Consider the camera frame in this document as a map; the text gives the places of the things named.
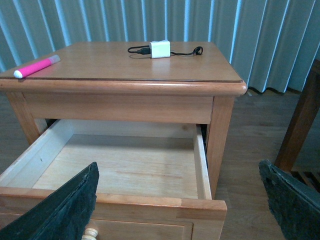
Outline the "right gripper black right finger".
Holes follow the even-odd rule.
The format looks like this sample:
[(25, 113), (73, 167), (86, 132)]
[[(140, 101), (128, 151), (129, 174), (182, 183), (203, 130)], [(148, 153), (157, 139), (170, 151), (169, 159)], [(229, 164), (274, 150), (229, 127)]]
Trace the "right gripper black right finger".
[(259, 174), (268, 197), (269, 210), (287, 240), (320, 238), (320, 193), (290, 174), (262, 160)]

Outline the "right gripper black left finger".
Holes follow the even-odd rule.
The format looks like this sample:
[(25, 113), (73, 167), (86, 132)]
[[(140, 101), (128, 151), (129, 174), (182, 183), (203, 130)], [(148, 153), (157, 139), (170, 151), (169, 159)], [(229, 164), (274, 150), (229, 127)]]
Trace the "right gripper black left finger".
[(92, 162), (0, 231), (2, 240), (80, 240), (95, 209), (99, 168)]

